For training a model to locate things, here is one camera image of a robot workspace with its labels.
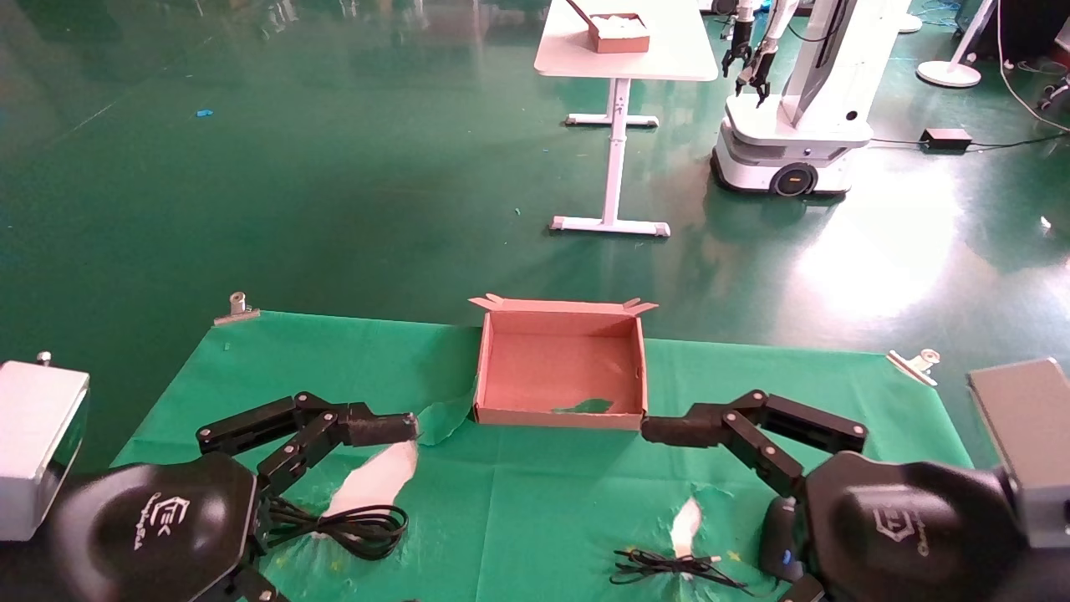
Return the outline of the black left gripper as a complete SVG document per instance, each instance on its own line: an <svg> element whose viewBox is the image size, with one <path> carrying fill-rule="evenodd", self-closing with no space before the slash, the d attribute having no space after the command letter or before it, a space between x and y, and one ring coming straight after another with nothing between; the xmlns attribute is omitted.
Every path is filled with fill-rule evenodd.
<svg viewBox="0 0 1070 602"><path fill-rule="evenodd" d="M279 497L337 446L416 439L411 412L374 414L299 392L200 427L207 454L134 462L61 489L50 509L50 571L73 601L282 601L260 572L261 495ZM273 441L257 465L232 457Z"/></svg>

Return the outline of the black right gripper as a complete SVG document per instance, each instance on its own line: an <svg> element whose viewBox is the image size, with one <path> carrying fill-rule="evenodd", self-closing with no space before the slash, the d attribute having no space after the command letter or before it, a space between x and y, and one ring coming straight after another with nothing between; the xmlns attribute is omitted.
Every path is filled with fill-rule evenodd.
<svg viewBox="0 0 1070 602"><path fill-rule="evenodd" d="M805 473L769 434L841 453ZM795 499L802 575L784 601L1027 599L1019 482L1005 468L873 462L857 454L866 427L760 390L696 403L683 416L646 416L641 435L676 448L722 446Z"/></svg>

